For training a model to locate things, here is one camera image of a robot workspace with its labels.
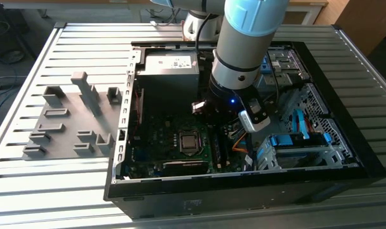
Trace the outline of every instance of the slotted aluminum surface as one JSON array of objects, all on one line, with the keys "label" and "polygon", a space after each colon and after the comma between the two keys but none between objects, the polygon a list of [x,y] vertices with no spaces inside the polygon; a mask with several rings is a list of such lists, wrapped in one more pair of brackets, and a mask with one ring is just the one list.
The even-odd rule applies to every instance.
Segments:
[{"label": "slotted aluminum surface", "polygon": [[[124,77],[130,41],[180,40],[180,34],[179,26],[148,24],[71,23],[53,30],[0,128],[0,228],[386,228],[386,179],[317,204],[131,222],[102,200],[107,158],[19,160],[45,87],[76,91],[70,73],[86,71],[106,91]],[[341,31],[283,26],[275,40],[305,42],[386,167],[386,83]]]}]

